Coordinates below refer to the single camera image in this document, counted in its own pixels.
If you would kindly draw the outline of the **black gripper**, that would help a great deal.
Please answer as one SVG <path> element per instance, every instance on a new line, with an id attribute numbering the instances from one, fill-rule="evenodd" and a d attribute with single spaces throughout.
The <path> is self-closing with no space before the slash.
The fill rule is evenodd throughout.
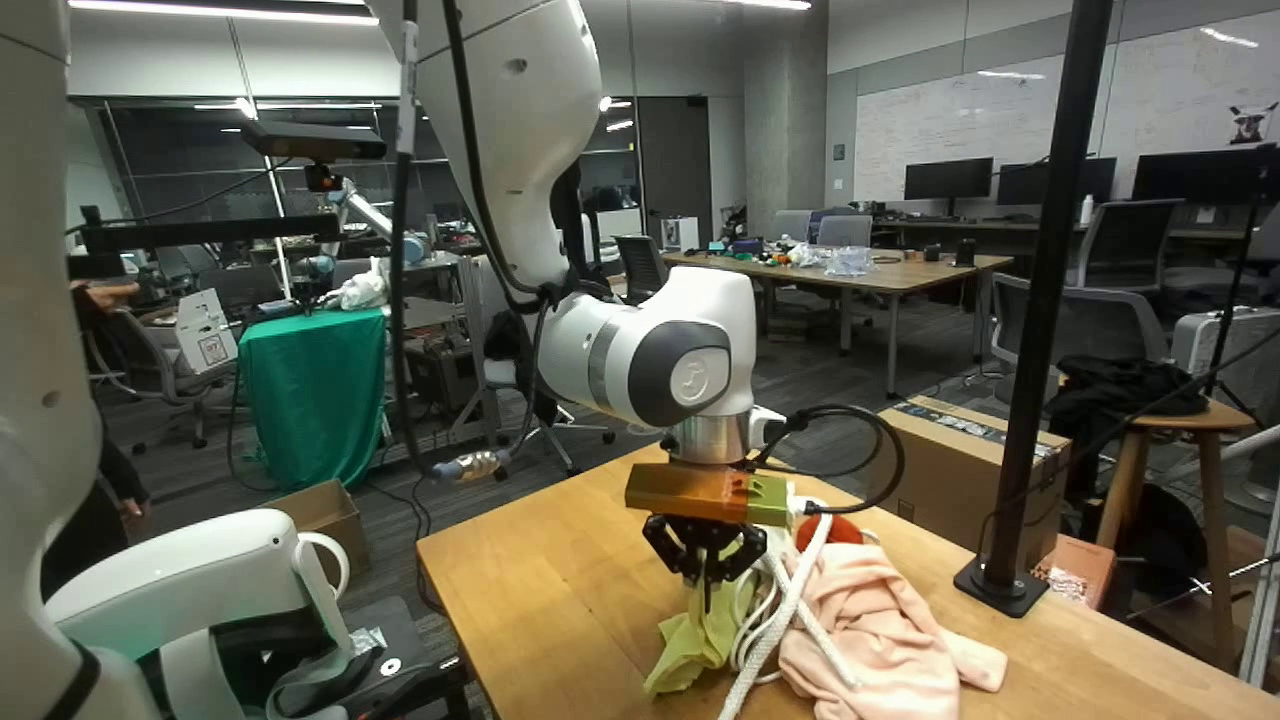
<path id="1" fill-rule="evenodd" d="M 709 585 L 744 575 L 770 550 L 765 528 L 689 515 L 649 515 L 644 538 L 669 573 Z"/>

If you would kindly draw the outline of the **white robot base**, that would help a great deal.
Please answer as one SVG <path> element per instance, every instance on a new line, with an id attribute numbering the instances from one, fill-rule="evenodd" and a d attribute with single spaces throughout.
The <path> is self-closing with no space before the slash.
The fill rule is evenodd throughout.
<path id="1" fill-rule="evenodd" d="M 70 0 L 0 2 L 0 717 L 405 720 L 459 700 L 439 669 L 366 646 L 281 507 L 126 546 L 66 587 L 45 559 L 102 467 L 102 417 L 60 245 Z"/>

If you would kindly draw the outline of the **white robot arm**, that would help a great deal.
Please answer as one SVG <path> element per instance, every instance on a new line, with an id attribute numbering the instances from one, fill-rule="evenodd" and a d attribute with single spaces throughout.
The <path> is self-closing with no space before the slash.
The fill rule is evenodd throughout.
<path id="1" fill-rule="evenodd" d="M 583 2 L 366 2 L 527 327 L 537 385 L 655 426 L 666 457 L 627 479 L 644 538 L 689 578 L 744 575 L 770 550 L 750 479 L 762 417 L 751 279 L 676 263 L 649 300 L 627 304 L 590 277 L 575 164 L 599 120 L 604 77 Z"/>

